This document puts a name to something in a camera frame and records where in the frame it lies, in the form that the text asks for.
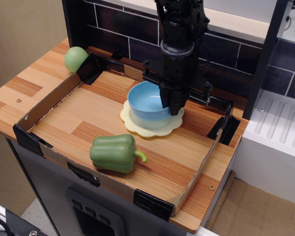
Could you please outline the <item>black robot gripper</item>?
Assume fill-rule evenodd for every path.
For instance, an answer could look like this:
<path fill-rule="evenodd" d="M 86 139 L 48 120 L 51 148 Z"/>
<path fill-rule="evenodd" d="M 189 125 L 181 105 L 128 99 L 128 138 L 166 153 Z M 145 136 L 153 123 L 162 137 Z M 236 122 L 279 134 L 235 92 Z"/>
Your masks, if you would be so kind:
<path fill-rule="evenodd" d="M 161 42 L 162 60 L 145 59 L 143 77 L 159 86 L 163 108 L 170 108 L 171 115 L 176 116 L 185 106 L 187 99 L 200 104 L 210 102 L 209 93 L 212 85 L 197 72 L 199 66 L 208 65 L 209 60 L 198 64 L 199 49 L 205 46 L 197 40 L 185 49 L 171 47 Z"/>

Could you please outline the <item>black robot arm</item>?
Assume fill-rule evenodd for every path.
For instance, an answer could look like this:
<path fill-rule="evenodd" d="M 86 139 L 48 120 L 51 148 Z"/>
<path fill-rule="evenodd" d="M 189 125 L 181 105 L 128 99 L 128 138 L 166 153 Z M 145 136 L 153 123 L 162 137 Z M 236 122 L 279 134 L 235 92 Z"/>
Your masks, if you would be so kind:
<path fill-rule="evenodd" d="M 163 28 L 161 61 L 144 60 L 143 78 L 159 86 L 163 108 L 176 116 L 188 99 L 207 105 L 212 85 L 198 69 L 202 36 L 209 18 L 201 0 L 157 0 L 156 8 Z"/>

